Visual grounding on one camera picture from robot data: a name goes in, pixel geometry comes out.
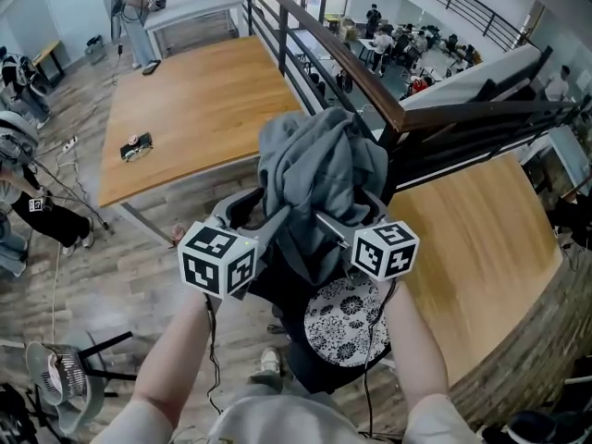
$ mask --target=black pants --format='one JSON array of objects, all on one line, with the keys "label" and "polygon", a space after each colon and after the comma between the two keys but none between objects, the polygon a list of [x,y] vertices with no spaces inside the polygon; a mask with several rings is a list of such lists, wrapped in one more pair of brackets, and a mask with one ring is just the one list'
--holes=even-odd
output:
[{"label": "black pants", "polygon": [[380,72],[384,73],[387,66],[386,66],[386,62],[387,62],[387,54],[385,53],[384,55],[379,55],[376,52],[374,53],[374,62],[372,63],[372,70],[376,70],[376,68],[378,67],[379,64],[382,65],[380,66]]},{"label": "black pants", "polygon": [[[30,169],[23,167],[25,179],[35,189],[40,185]],[[79,216],[65,207],[54,205],[53,210],[29,212],[29,194],[23,192],[12,208],[27,224],[43,235],[59,241],[64,247],[71,247],[78,238],[86,239],[91,232],[89,219]]]}]

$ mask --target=folded garment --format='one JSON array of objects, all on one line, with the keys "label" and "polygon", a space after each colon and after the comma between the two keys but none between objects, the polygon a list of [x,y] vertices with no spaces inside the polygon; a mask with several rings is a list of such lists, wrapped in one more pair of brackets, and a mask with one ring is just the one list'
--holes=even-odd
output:
[{"label": "folded garment", "polygon": [[259,181],[269,215],[292,211],[277,245],[292,269],[312,285],[322,284],[339,261],[314,210],[355,226],[369,207],[354,202],[354,188],[380,195],[387,179],[387,152],[363,136],[352,113],[329,108],[312,117],[293,112],[268,122],[259,135]]}]

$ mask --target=sneaker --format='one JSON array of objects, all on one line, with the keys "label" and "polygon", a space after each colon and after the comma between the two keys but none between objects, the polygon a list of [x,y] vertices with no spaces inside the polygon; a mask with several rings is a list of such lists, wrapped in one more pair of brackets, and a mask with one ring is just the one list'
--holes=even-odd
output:
[{"label": "sneaker", "polygon": [[93,233],[93,228],[94,228],[94,223],[93,223],[93,219],[90,217],[86,217],[89,221],[90,224],[90,230],[89,230],[89,234],[86,236],[86,238],[82,239],[82,246],[84,248],[91,248],[94,244],[94,233]]},{"label": "sneaker", "polygon": [[267,347],[261,355],[261,371],[273,372],[275,374],[281,373],[280,359],[278,349],[274,347]]},{"label": "sneaker", "polygon": [[62,254],[64,256],[66,256],[67,258],[72,256],[74,254],[74,252],[76,252],[77,243],[78,242],[74,243],[74,245],[72,245],[71,247],[62,247]]},{"label": "sneaker", "polygon": [[46,118],[45,121],[43,121],[43,122],[37,123],[37,130],[42,129],[47,124],[47,122],[49,121],[49,119],[50,119],[50,117]]},{"label": "sneaker", "polygon": [[18,273],[13,273],[13,275],[15,276],[15,278],[20,278],[23,276],[26,269],[27,269],[27,262],[23,262],[22,263],[22,270],[19,271]]}]

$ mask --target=metal railing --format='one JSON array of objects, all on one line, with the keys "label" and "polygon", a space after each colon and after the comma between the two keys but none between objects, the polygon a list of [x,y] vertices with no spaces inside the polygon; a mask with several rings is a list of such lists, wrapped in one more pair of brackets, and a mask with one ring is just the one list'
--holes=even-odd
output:
[{"label": "metal railing", "polygon": [[[301,33],[289,27],[289,16],[298,20],[325,48],[332,62],[351,77],[357,104],[363,96],[368,101],[366,105],[377,113],[372,123],[365,114],[359,114],[356,108],[361,107],[354,106],[338,86],[323,65],[326,61],[319,60],[301,40]],[[320,92],[318,80],[311,78],[312,71],[316,71],[319,80],[335,96],[334,104],[355,115],[364,136],[376,141],[371,129],[384,129],[377,142],[388,152],[388,181],[382,195],[386,203],[395,191],[487,161],[569,123],[586,105],[532,99],[490,102],[525,81],[532,81],[549,59],[552,50],[548,48],[538,61],[507,80],[488,80],[479,94],[464,104],[405,110],[339,38],[292,0],[245,0],[239,18],[244,18],[249,33],[256,34],[276,58],[278,70],[290,81],[311,115],[331,105],[327,95]]]},{"label": "metal railing", "polygon": [[528,43],[520,30],[513,27],[488,6],[478,0],[436,0],[446,9],[466,19],[504,51]]}]

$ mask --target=wood plank flooring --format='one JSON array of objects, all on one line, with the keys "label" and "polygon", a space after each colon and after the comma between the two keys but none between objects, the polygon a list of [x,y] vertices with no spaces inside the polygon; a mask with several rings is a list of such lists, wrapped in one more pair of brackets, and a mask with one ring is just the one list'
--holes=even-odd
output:
[{"label": "wood plank flooring", "polygon": [[[191,38],[193,45],[229,37],[222,15],[190,22],[174,31],[179,32],[176,37],[180,41]],[[55,118],[43,129],[40,152],[59,147],[74,135],[79,137],[76,152],[66,154],[59,161],[78,160],[80,184],[89,193],[92,205],[97,205],[101,149],[115,88],[113,75],[116,74],[117,80],[120,74],[131,71],[130,67],[128,44],[119,62],[115,48],[109,48],[108,58],[97,66],[84,66],[68,73],[51,97]],[[56,152],[40,159],[56,172]],[[58,176],[67,185],[73,185],[74,166],[62,166]],[[58,191],[48,177],[40,175],[40,179],[54,192]],[[169,229],[176,223],[188,226],[196,219],[205,218],[217,200],[255,183],[256,164],[249,162],[140,196],[134,205],[161,228]],[[84,208],[73,203],[68,206],[85,213]],[[139,368],[162,333],[182,301],[184,289],[179,284],[173,252],[155,245],[109,209],[102,210],[101,215],[114,233],[97,230],[91,251],[79,251],[69,259],[60,259],[55,288],[55,337],[59,339],[71,327],[88,329],[98,340],[131,330],[134,339],[105,355],[110,368],[130,373]],[[30,229],[17,217],[10,218],[17,232],[30,235]],[[26,275],[15,280],[0,273],[0,338],[51,340],[56,254],[53,240],[34,234]],[[568,261],[563,263],[521,324],[454,387],[453,399],[472,426],[506,419],[515,410],[536,407],[556,396],[574,358],[590,351],[592,255],[580,253],[575,258],[575,252],[570,254],[571,267]],[[221,308],[216,354],[222,366],[222,385],[214,397],[222,407],[228,404],[233,390],[257,370],[258,359],[266,346],[286,345],[285,338],[267,333],[266,327],[272,322],[270,305],[253,296],[247,296],[244,302],[225,302]],[[31,386],[22,350],[0,347],[0,381],[21,389]],[[205,436],[216,419],[205,396],[211,383],[213,368],[204,361],[181,420],[181,427],[196,427],[184,433],[178,443]],[[402,433],[405,414],[396,377],[386,367],[377,366],[369,374],[369,385],[375,429]],[[77,442],[89,442],[130,397],[129,383],[113,382],[109,388],[116,390],[119,398],[106,400],[95,422],[74,437]],[[360,429],[367,428],[368,413],[361,381],[338,390],[335,399]]]}]

